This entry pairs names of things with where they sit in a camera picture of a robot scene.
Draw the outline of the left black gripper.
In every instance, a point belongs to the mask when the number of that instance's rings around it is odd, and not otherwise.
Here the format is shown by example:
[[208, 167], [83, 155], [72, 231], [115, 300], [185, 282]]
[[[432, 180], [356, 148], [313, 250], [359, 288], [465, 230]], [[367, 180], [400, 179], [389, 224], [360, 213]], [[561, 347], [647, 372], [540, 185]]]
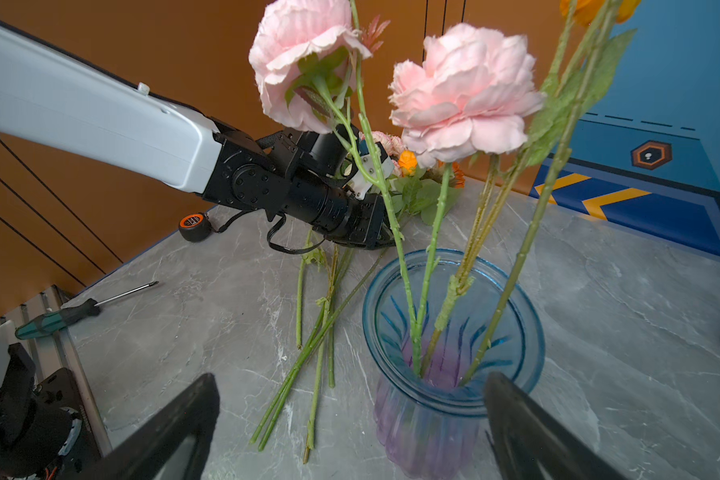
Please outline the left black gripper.
[[335, 242], [344, 247], [382, 249], [395, 243], [381, 194], [360, 200], [349, 198], [348, 217], [335, 233]]

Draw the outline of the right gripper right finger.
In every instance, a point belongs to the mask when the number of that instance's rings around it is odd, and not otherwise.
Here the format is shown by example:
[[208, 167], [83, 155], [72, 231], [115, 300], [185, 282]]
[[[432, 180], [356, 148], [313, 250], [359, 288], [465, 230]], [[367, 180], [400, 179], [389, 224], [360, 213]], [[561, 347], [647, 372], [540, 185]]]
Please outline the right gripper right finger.
[[504, 479], [622, 479], [624, 476], [500, 372], [488, 375], [484, 403]]

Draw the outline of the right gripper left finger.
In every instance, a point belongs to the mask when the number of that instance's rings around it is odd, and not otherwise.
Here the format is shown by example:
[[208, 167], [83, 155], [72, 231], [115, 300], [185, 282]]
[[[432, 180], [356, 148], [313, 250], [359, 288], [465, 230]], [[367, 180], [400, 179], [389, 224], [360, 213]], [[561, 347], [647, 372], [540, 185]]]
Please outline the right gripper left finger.
[[205, 373], [79, 479], [199, 479], [220, 413], [215, 376]]

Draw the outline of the blue purple glass vase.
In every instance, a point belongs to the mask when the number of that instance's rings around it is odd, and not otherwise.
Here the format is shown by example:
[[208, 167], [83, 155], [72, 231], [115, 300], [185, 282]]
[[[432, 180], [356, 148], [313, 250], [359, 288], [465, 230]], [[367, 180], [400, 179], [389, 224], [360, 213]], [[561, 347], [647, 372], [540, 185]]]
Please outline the blue purple glass vase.
[[382, 376], [374, 420], [389, 460], [412, 479], [452, 479], [472, 459], [486, 417], [483, 385], [500, 372], [529, 393], [544, 365], [545, 339], [530, 299], [515, 288], [474, 377], [460, 382], [481, 346], [508, 280], [497, 266], [477, 259], [474, 280], [456, 302], [424, 377], [413, 370], [412, 323], [398, 260], [372, 281], [364, 300], [366, 343]]

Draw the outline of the pink peony flower stem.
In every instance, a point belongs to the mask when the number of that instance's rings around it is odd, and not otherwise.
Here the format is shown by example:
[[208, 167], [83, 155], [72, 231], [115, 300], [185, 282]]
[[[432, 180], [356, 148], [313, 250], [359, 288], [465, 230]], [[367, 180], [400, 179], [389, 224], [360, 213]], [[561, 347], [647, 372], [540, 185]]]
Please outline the pink peony flower stem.
[[[362, 25], [353, 1], [276, 1], [269, 4], [249, 52], [264, 113], [298, 131], [335, 133], [353, 159], [373, 135], [364, 98], [365, 63], [382, 45], [386, 23]], [[394, 66], [390, 119], [411, 175], [442, 176], [433, 223], [447, 211], [451, 178], [460, 161], [523, 151], [526, 121], [546, 95], [535, 84], [535, 57], [523, 34], [462, 22], [423, 42], [420, 62]]]

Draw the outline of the yellow poppy flower stem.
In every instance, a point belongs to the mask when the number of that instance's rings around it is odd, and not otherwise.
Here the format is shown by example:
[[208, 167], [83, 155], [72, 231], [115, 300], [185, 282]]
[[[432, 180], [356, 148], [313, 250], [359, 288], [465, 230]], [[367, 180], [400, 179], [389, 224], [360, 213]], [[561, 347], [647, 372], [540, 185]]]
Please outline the yellow poppy flower stem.
[[489, 178], [478, 202], [473, 228], [468, 239], [461, 266], [452, 275], [446, 298], [435, 322], [427, 348], [419, 350], [416, 373], [424, 376], [430, 369], [436, 347], [450, 320], [457, 301], [472, 285], [470, 271], [476, 263], [479, 249], [505, 206], [509, 193], [522, 173], [553, 159], [542, 185], [539, 201], [527, 227], [523, 242], [515, 257], [508, 280], [487, 325], [487, 331], [466, 373], [460, 377], [467, 383], [476, 374], [480, 362], [493, 345], [494, 332], [499, 326], [511, 294], [516, 289], [527, 256], [541, 225], [560, 172], [572, 155], [570, 143], [577, 122], [583, 114], [606, 95], [622, 56], [634, 33], [614, 35], [613, 28], [628, 21], [638, 9], [636, 1], [563, 1], [560, 4], [564, 20], [555, 55], [541, 85], [545, 103], [531, 121], [526, 141], [519, 148], [512, 166], [502, 173], [503, 184], [496, 198], [491, 196], [494, 177], [501, 173], [493, 159]]

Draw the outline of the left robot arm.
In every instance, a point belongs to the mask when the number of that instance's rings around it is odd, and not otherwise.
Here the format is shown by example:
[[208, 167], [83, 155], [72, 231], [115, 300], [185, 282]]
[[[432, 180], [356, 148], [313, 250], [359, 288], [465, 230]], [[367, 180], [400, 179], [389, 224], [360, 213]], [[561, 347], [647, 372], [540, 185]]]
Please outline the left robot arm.
[[344, 247], [393, 245], [382, 198], [342, 168], [353, 128], [255, 140], [0, 21], [0, 132], [157, 179]]

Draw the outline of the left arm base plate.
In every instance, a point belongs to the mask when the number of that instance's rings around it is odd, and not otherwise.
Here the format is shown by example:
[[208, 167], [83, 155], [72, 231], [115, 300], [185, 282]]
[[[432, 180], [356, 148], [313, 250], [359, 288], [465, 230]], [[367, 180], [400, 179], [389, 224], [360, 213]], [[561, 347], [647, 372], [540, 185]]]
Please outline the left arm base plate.
[[103, 455], [74, 374], [35, 371], [21, 344], [0, 348], [0, 479], [79, 479]]

